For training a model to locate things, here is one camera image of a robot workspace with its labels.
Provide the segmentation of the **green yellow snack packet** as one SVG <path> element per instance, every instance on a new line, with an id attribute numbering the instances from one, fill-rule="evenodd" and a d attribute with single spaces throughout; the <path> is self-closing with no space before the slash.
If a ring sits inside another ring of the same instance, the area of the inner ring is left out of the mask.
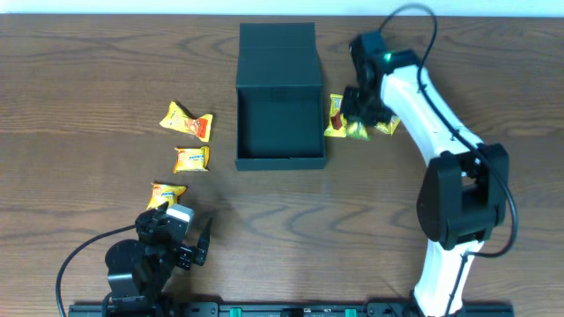
<path id="1" fill-rule="evenodd" d="M 369 140 L 367 128 L 361 122 L 348 122 L 346 136 L 364 141 Z"/>

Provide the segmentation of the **yellow chocolate wafer packet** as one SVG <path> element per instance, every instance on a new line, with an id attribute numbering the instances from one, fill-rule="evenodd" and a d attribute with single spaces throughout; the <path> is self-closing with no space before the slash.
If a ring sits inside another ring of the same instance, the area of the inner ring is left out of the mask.
<path id="1" fill-rule="evenodd" d="M 324 131 L 327 137 L 346 137 L 346 119 L 341 114 L 343 96 L 332 93 L 330 95 L 329 123 Z"/>

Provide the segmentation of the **yellow chocolate snack packet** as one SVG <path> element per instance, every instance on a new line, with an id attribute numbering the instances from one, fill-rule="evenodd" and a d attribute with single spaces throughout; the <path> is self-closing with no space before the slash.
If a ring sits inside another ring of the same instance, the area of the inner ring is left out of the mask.
<path id="1" fill-rule="evenodd" d="M 385 135 L 393 135 L 399 123 L 400 118 L 396 115 L 392 115 L 388 123 L 378 122 L 375 128 Z"/>

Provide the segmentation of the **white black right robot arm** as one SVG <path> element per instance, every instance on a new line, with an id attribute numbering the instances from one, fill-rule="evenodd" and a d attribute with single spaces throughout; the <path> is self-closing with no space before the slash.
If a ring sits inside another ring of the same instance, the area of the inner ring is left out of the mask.
<path id="1" fill-rule="evenodd" d="M 471 263 L 505 218 L 508 153 L 464 126 L 414 51 L 387 49 L 378 31 L 355 37 L 349 51 L 358 84 L 345 88 L 342 115 L 366 126 L 398 117 L 427 166 L 416 203 L 427 236 L 421 277 L 405 302 L 377 302 L 369 315 L 514 315 L 510 304 L 462 300 Z"/>

